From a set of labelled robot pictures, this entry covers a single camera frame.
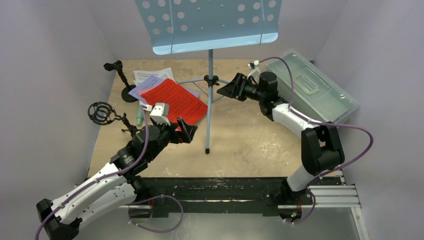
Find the red paper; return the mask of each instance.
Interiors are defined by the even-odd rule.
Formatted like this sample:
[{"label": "red paper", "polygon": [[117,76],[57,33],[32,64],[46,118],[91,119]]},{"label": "red paper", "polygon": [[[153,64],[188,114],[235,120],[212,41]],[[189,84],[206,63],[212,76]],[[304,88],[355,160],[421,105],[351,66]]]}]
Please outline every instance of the red paper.
[{"label": "red paper", "polygon": [[208,111],[208,106],[199,98],[169,78],[141,96],[152,106],[168,104],[168,120],[173,123],[177,122],[177,118],[183,118],[187,124],[193,125]]}]

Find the white paper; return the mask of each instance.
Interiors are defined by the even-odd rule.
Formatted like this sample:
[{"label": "white paper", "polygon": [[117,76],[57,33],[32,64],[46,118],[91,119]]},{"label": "white paper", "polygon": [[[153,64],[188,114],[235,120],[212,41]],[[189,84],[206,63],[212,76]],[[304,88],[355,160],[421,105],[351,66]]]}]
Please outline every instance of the white paper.
[{"label": "white paper", "polygon": [[136,70],[134,71],[134,84],[138,86],[142,82],[144,82],[148,77],[155,76],[160,79],[172,79],[174,80],[174,75],[172,73],[172,70],[170,67],[159,70],[159,71],[143,71],[143,70]]}]

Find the green marker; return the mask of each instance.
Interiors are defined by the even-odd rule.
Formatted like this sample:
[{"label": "green marker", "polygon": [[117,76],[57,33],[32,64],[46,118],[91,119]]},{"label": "green marker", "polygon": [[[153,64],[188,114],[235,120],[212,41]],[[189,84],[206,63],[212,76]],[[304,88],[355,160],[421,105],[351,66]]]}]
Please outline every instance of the green marker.
[{"label": "green marker", "polygon": [[142,106],[138,106],[138,112],[137,112],[137,126],[141,126],[143,121],[143,113],[142,113]]}]

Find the paper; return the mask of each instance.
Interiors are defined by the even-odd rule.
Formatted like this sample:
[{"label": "paper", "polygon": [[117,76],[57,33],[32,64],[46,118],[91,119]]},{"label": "paper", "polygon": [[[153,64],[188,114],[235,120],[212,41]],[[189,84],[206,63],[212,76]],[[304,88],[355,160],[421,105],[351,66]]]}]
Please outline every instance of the paper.
[{"label": "paper", "polygon": [[[151,89],[159,86],[161,83],[164,82],[164,79],[161,79],[157,76],[149,76],[147,79],[145,79],[143,82],[141,82],[140,84],[138,84],[135,88],[131,89],[131,91],[129,91],[129,94],[131,96],[133,96],[134,98],[140,100],[140,105],[143,104],[147,104],[146,100],[141,97],[142,94],[150,91]],[[194,95],[196,98],[198,98],[200,96],[200,93],[191,90],[191,89],[187,89],[187,88],[183,88],[186,89],[189,93],[191,93],[192,95]]]},{"label": "paper", "polygon": [[136,70],[134,71],[134,84],[136,86],[138,86],[139,84],[141,84],[142,82],[144,82],[148,77],[150,76],[155,76],[158,77],[160,79],[172,79],[174,80],[174,75],[172,73],[172,70],[170,67],[162,69],[160,71],[139,71]]},{"label": "paper", "polygon": [[177,122],[177,118],[183,118],[187,124],[193,125],[208,111],[206,104],[171,79],[166,79],[152,90],[143,93],[142,97],[149,105],[168,104],[168,119],[173,123]]}]

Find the purple paper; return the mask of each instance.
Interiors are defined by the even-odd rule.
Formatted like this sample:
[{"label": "purple paper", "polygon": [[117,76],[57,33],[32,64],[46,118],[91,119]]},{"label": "purple paper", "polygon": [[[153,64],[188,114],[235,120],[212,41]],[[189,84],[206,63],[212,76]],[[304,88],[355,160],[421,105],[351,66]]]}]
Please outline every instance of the purple paper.
[{"label": "purple paper", "polygon": [[[139,95],[139,91],[142,90],[148,90],[148,89],[152,89],[158,85],[160,85],[161,83],[163,83],[163,81],[165,81],[162,78],[159,78],[157,76],[149,76],[145,81],[143,81],[142,83],[140,83],[138,86],[136,86],[135,88],[131,89],[131,91],[129,91],[129,94],[131,96],[133,96],[134,98],[142,101],[143,103],[147,104],[146,100]],[[198,98],[200,96],[200,93],[193,91],[189,88],[184,87],[187,91],[189,91],[191,94],[193,94],[196,98]]]}]

